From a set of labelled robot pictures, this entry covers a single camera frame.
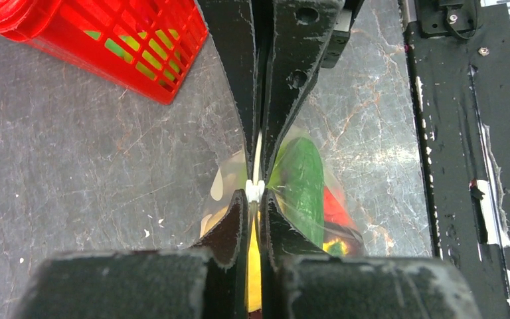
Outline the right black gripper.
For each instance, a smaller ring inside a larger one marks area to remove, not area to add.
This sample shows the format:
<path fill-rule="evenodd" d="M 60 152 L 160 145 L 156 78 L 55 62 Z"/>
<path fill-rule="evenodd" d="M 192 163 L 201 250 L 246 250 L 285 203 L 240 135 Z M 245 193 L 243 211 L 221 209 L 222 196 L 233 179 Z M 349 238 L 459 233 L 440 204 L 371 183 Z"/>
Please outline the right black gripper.
<path fill-rule="evenodd" d="M 257 132 L 252 2 L 200 0 L 197 3 L 228 80 L 244 134 L 246 165 L 252 169 Z M 321 68 L 333 68 L 337 64 L 363 3 L 363 0 L 346 0 L 345 4 L 343 1 L 270 3 L 272 32 L 266 38 L 261 123 L 264 176 L 271 174 L 280 144 L 315 84 L 321 59 Z"/>

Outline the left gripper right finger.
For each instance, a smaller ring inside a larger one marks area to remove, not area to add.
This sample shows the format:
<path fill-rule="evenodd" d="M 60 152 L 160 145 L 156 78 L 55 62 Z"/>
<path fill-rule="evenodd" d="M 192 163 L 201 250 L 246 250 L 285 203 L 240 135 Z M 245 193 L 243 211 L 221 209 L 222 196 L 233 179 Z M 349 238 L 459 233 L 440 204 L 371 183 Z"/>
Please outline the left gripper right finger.
<path fill-rule="evenodd" d="M 264 318 L 480 318 L 466 280 L 439 259 L 334 257 L 260 205 Z"/>

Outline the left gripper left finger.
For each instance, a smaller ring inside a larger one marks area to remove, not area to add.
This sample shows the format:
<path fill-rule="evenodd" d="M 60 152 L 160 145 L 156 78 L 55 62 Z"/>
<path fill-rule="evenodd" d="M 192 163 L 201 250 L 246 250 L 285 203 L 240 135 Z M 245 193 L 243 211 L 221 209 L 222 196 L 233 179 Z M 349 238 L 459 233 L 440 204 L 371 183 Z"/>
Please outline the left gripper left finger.
<path fill-rule="evenodd" d="M 79 251 L 45 260 L 16 318 L 247 318 L 248 202 L 186 249 Z"/>

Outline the yellow lemon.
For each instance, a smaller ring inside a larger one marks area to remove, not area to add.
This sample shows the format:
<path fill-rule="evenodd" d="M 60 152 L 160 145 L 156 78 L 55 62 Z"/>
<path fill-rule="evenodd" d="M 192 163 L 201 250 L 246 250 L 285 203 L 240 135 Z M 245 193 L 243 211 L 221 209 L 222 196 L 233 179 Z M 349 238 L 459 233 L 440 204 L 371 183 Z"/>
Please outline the yellow lemon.
<path fill-rule="evenodd" d="M 260 249 L 257 240 L 256 222 L 252 222 L 248 248 L 248 313 L 262 309 L 262 280 Z"/>

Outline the red apple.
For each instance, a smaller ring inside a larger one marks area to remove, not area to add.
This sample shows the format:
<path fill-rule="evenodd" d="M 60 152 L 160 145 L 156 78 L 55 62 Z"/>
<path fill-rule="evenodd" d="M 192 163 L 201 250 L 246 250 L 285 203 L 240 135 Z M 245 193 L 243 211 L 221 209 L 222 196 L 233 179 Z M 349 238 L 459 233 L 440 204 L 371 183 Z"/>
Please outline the red apple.
<path fill-rule="evenodd" d="M 328 187 L 325 187 L 323 190 L 323 215 L 324 221 L 327 223 L 343 227 L 351 227 L 354 224 L 344 206 L 340 204 Z"/>

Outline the clear dotted zip bag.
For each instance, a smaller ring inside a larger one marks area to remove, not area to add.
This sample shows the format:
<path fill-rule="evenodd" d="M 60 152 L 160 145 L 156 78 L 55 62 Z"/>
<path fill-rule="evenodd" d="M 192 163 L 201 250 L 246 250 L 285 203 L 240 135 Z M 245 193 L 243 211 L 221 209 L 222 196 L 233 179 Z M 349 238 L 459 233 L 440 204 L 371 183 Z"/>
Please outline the clear dotted zip bag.
<path fill-rule="evenodd" d="M 204 206 L 199 235 L 208 233 L 226 213 L 236 189 L 247 182 L 244 151 L 218 168 Z M 267 184 L 282 213 L 326 253 L 359 257 L 367 253 L 363 236 L 349 213 L 345 192 L 327 169 L 307 131 L 293 126 L 281 143 Z"/>

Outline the green chili pepper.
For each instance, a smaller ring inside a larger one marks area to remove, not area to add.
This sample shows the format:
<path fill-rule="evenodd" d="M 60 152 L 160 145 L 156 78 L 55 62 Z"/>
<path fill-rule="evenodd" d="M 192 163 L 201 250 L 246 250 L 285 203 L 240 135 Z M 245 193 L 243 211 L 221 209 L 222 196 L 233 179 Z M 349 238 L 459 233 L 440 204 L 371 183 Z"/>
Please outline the green chili pepper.
<path fill-rule="evenodd" d="M 324 240 L 324 187 L 321 156 L 310 139 L 294 138 L 280 148 L 269 188 L 280 198 L 286 218 L 318 247 Z"/>

